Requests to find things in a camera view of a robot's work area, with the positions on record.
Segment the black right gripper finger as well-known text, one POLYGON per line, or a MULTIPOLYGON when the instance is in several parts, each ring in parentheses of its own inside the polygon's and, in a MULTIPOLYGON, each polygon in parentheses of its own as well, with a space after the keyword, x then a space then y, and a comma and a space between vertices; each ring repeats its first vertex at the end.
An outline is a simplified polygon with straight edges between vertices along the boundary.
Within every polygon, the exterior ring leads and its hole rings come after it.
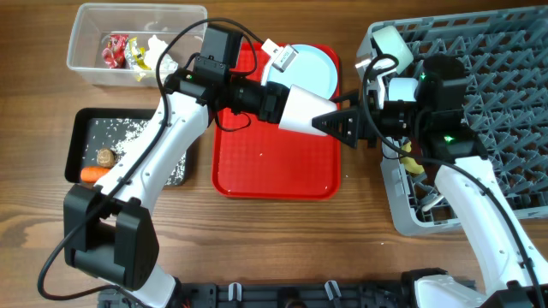
POLYGON ((360 90, 359 89, 354 89, 350 92, 346 92, 343 95, 334 97, 332 99, 332 102, 336 103, 336 104, 343 103, 343 102, 346 102, 346 101, 349 101, 350 105, 359 105, 360 102, 361 102, 361 100, 360 100, 360 90))
POLYGON ((356 149, 358 141, 363 137, 364 117, 364 112, 354 106, 315 116, 312 119, 312 126, 342 144, 356 149))

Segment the light blue bowl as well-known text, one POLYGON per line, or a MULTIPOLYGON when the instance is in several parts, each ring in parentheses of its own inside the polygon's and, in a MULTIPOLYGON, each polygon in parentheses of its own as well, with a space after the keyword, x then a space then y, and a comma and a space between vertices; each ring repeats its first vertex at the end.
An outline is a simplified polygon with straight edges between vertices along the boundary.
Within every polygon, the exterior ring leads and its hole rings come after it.
POLYGON ((414 78, 393 78, 388 87, 388 100, 415 102, 415 92, 419 81, 414 78))

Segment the yellow plastic cup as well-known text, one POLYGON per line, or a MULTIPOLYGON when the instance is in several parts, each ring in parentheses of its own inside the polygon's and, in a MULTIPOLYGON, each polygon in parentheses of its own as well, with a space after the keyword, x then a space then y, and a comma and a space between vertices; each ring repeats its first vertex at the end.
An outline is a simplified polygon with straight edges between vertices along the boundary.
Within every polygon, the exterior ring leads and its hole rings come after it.
MULTIPOLYGON (((411 152, 411 145, 412 143, 410 141, 406 141, 401 149, 406 152, 411 152)), ((401 156, 400 162, 403 164, 403 167, 406 169, 406 171, 411 174, 420 175, 425 172, 424 167, 418 164, 413 158, 401 156)))

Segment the light blue plate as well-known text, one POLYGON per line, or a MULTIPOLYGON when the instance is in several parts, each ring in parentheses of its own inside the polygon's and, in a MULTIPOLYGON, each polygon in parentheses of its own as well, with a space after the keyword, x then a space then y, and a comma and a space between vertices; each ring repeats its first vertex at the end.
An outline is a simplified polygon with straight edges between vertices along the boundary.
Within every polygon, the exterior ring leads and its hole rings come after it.
POLYGON ((273 68, 270 62, 265 65, 261 84, 271 81, 288 88, 296 85, 322 98, 331 98, 338 83, 335 63, 317 47, 294 44, 293 48, 298 55, 284 72, 273 68))

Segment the white tissue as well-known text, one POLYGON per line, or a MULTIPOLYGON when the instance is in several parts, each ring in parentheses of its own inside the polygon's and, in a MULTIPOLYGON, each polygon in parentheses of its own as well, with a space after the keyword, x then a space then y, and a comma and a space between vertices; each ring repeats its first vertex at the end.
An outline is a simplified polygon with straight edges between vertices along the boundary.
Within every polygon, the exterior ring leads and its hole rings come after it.
MULTIPOLYGON (((158 64, 158 59, 166 49, 168 44, 153 35, 148 39, 149 49, 145 52, 144 63, 151 70, 154 70, 158 64)), ((160 64, 160 79, 164 81, 168 74, 174 73, 178 69, 178 63, 172 59, 169 54, 166 54, 160 64)))

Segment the green bowl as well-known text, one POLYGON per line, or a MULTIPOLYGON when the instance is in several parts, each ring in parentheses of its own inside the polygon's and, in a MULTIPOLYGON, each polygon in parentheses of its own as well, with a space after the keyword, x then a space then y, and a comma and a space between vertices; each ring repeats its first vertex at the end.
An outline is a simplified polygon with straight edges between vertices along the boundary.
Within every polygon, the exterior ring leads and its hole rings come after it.
POLYGON ((411 50, 406 45, 401 34, 394 26, 383 27, 372 33, 382 54, 389 54, 398 60, 396 72, 402 73, 414 60, 411 50))

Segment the yellow clear candy wrapper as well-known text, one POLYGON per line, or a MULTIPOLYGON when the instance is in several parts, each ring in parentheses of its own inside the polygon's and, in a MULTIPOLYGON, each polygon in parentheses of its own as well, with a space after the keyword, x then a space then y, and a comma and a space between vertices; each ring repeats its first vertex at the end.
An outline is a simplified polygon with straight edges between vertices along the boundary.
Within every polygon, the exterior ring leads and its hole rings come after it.
POLYGON ((145 63, 146 50, 138 46, 137 38, 130 38, 124 50, 125 62, 135 72, 134 78, 141 82, 152 69, 145 63))

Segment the white rice grains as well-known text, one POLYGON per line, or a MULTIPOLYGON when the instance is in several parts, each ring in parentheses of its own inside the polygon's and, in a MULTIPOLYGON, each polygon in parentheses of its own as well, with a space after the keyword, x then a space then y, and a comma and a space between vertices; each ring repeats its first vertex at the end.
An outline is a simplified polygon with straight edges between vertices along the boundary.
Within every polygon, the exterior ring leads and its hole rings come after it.
POLYGON ((97 153, 102 148, 111 149, 116 154, 118 163, 147 124, 147 119, 92 118, 88 122, 81 154, 82 167, 98 166, 97 153))

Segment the brown food scrap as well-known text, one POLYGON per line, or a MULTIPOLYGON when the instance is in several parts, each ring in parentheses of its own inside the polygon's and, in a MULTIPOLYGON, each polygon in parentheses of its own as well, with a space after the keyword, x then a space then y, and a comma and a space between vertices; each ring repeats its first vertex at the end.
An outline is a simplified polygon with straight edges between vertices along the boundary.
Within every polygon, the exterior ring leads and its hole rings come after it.
POLYGON ((110 169, 116 165, 116 154, 109 148, 102 148, 97 153, 99 167, 110 169))

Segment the orange carrot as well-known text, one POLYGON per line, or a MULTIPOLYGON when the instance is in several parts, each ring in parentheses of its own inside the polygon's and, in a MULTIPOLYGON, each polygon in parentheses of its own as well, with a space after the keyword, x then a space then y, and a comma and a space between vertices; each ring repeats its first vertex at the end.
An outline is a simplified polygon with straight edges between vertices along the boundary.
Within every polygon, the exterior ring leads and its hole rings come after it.
POLYGON ((85 167, 80 172, 80 179, 85 183, 95 183, 110 172, 110 169, 99 166, 85 167))

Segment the pink plastic cup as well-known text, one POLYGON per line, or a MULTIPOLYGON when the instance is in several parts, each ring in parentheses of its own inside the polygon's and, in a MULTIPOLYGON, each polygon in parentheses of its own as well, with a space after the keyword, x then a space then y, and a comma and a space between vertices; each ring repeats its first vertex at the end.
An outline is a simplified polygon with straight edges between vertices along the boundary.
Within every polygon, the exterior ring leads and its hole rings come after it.
POLYGON ((283 109, 278 128, 290 132, 326 136, 326 133, 313 127, 312 119, 331 113, 337 105, 297 85, 292 85, 283 109))

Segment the white plastic spoon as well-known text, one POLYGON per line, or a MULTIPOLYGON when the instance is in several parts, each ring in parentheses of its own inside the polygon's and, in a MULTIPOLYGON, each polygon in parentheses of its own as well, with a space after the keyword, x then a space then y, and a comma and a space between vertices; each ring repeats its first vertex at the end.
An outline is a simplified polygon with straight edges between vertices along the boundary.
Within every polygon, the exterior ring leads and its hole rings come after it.
POLYGON ((431 208, 433 208, 435 205, 439 204, 441 201, 444 200, 444 196, 439 194, 437 197, 433 198, 429 203, 423 205, 421 207, 421 210, 423 212, 429 211, 431 208))

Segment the red snack wrapper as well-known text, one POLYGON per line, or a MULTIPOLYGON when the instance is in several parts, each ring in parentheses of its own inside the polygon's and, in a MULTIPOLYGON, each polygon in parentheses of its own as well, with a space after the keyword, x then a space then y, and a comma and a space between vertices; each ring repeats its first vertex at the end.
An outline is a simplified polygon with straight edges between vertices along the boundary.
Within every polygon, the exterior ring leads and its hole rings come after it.
POLYGON ((125 65, 125 48, 127 34, 111 34, 102 51, 104 63, 108 68, 123 68, 125 65))

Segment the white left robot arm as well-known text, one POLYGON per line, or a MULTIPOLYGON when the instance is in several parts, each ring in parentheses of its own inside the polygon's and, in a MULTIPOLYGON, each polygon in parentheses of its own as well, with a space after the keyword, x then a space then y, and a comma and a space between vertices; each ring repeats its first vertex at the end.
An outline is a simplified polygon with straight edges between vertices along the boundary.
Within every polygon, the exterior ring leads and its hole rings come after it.
POLYGON ((241 44, 257 44, 257 35, 226 18, 205 19, 203 25, 200 53, 156 78, 159 105, 135 149, 92 186, 73 186, 63 201, 64 237, 56 254, 145 307, 183 306, 181 282, 158 264, 152 223, 153 208, 182 155, 221 110, 277 124, 288 104, 288 87, 261 85, 237 69, 241 44))

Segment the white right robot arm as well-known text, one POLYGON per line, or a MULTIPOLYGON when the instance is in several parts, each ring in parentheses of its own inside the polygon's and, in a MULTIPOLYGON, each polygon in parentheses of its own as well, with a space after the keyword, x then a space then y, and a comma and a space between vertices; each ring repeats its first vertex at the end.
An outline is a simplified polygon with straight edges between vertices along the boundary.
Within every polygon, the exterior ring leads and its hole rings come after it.
POLYGON ((355 148, 361 139, 412 158, 434 179, 438 193, 456 213, 478 260, 485 294, 455 285, 438 269, 409 271, 413 307, 545 307, 547 261, 515 217, 494 174, 479 135, 463 123, 468 86, 463 64, 453 57, 428 57, 414 100, 388 101, 384 76, 400 60, 390 54, 358 63, 361 88, 344 97, 347 109, 312 119, 313 127, 355 148))

